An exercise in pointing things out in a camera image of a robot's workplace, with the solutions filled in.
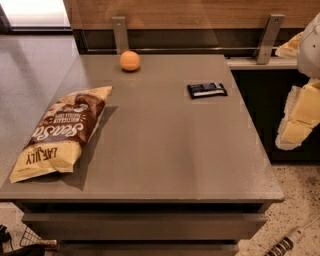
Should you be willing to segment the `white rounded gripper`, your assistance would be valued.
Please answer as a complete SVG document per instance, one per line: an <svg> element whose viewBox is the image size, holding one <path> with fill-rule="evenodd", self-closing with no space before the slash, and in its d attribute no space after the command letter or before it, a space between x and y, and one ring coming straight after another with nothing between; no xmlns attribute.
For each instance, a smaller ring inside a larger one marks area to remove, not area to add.
<svg viewBox="0 0 320 256"><path fill-rule="evenodd" d="M299 72L312 78L302 88L291 88L278 128L276 146L282 150L293 150L320 124L320 13L307 25L303 34L300 32L279 46L275 55L297 57Z"/></svg>

